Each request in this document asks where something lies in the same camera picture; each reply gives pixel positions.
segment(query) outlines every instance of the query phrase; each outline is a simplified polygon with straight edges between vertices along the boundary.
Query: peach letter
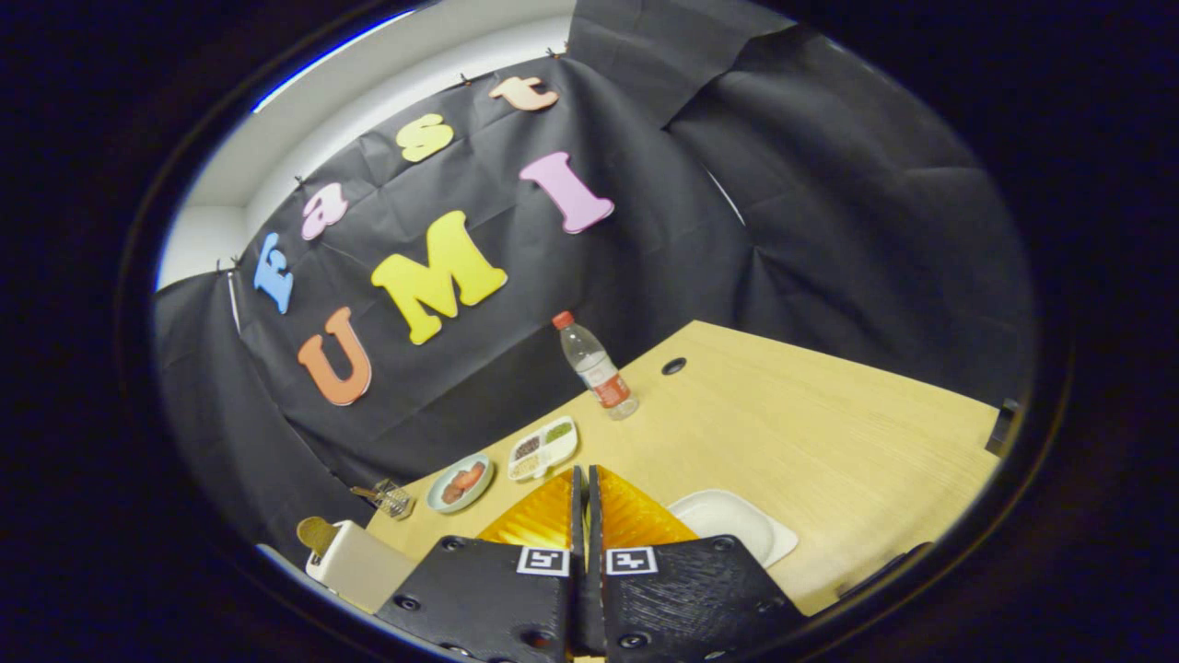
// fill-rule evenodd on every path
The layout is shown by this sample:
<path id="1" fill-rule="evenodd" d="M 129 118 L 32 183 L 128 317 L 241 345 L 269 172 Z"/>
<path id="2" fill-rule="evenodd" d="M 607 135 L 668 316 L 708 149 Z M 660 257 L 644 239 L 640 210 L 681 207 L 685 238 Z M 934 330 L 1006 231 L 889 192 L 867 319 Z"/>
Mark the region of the peach letter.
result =
<path id="1" fill-rule="evenodd" d="M 373 365 L 369 363 L 364 347 L 348 322 L 351 315 L 351 309 L 343 307 L 331 314 L 324 324 L 324 329 L 336 337 L 344 348 L 348 361 L 353 363 L 353 375 L 348 380 L 341 380 L 328 363 L 328 357 L 323 354 L 323 336 L 318 334 L 311 336 L 298 350 L 298 362 L 307 367 L 320 393 L 332 405 L 353 405 L 356 399 L 364 395 L 373 381 Z"/>
<path id="2" fill-rule="evenodd" d="M 544 94 L 536 94 L 533 90 L 534 85 L 540 85 L 541 80 L 536 77 L 526 78 L 520 80 L 520 77 L 513 76 L 512 78 L 505 79 L 503 83 L 496 85 L 492 92 L 490 97 L 498 98 L 503 97 L 508 100 L 508 104 L 521 110 L 521 111 L 539 111 L 541 109 L 547 109 L 560 99 L 560 94 L 549 90 Z"/>

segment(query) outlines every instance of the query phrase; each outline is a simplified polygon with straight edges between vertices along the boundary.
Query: wooden table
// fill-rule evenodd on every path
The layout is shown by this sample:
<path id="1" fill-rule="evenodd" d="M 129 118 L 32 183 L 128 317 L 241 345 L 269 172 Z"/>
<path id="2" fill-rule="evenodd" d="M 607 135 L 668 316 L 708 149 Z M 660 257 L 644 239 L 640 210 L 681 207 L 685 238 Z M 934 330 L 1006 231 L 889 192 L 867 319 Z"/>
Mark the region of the wooden table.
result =
<path id="1" fill-rule="evenodd" d="M 663 375 L 680 356 L 684 369 Z M 798 546 L 768 571 L 814 615 L 837 600 L 838 587 L 936 540 L 999 462 L 983 448 L 999 415 L 990 406 L 704 322 L 623 375 L 640 401 L 628 419 L 611 420 L 585 392 L 487 447 L 496 475 L 465 511 L 443 516 L 424 504 L 439 472 L 407 486 L 419 498 L 407 519 L 377 513 L 368 530 L 414 560 L 443 534 L 476 536 L 542 483 L 507 478 L 512 445 L 571 415 L 578 451 L 548 477 L 598 464 L 664 505 L 705 488 L 742 495 L 798 534 Z"/>

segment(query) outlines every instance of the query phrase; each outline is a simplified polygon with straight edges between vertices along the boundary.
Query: yellow letter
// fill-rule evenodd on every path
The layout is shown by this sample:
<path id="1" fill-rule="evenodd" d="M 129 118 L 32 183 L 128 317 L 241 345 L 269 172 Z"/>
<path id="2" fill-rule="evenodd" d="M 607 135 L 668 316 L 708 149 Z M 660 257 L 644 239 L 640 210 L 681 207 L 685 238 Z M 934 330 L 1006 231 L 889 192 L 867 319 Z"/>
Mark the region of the yellow letter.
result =
<path id="1" fill-rule="evenodd" d="M 452 278 L 459 282 L 459 300 L 468 307 L 508 282 L 508 274 L 492 267 L 470 241 L 463 227 L 466 221 L 467 215 L 455 210 L 430 224 L 426 231 L 429 267 L 394 254 L 373 270 L 373 284 L 389 291 L 393 303 L 409 323 L 409 340 L 415 346 L 429 341 L 442 329 L 442 321 L 426 313 L 423 303 L 447 317 L 459 315 Z"/>
<path id="2" fill-rule="evenodd" d="M 450 144 L 454 130 L 442 124 L 442 116 L 424 114 L 401 127 L 397 145 L 404 147 L 401 156 L 407 162 L 417 163 Z"/>

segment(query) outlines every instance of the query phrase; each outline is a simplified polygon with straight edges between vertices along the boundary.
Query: blue letter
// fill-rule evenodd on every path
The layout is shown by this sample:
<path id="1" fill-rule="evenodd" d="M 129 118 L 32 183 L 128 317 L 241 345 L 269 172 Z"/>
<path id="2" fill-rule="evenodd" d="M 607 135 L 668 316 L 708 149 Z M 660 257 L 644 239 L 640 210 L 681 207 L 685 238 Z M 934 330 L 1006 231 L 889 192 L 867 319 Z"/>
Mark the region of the blue letter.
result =
<path id="1" fill-rule="evenodd" d="M 275 249 L 278 234 L 271 232 L 262 242 L 258 254 L 258 269 L 253 270 L 253 288 L 263 289 L 278 303 L 278 313 L 286 313 L 286 303 L 291 300 L 291 288 L 295 285 L 294 274 L 278 274 L 286 269 L 286 256 Z"/>

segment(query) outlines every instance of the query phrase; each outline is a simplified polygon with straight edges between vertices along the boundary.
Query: white wall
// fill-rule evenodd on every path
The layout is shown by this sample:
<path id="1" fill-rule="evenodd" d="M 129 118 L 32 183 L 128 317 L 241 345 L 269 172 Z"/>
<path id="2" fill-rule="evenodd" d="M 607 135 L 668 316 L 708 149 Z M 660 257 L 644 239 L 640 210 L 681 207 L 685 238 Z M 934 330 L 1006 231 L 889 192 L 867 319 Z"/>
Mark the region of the white wall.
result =
<path id="1" fill-rule="evenodd" d="M 409 17 L 407 24 L 416 17 Z M 258 186 L 245 208 L 245 229 L 253 236 L 305 177 L 348 143 L 397 111 L 459 84 L 461 72 L 475 78 L 508 65 L 565 51 L 572 17 L 534 21 L 466 41 L 388 78 L 332 114 L 291 150 Z"/>
<path id="2" fill-rule="evenodd" d="M 222 268 L 233 264 L 249 235 L 245 234 L 245 210 L 224 205 L 196 205 L 180 210 L 167 236 L 156 289 L 213 271 L 217 260 Z"/>
<path id="3" fill-rule="evenodd" d="M 222 144 L 174 222 L 157 289 L 212 271 L 217 258 L 231 264 L 295 190 L 296 175 L 459 84 L 460 72 L 474 78 L 545 57 L 546 48 L 564 52 L 572 13 L 573 0 L 446 0 L 325 60 Z"/>

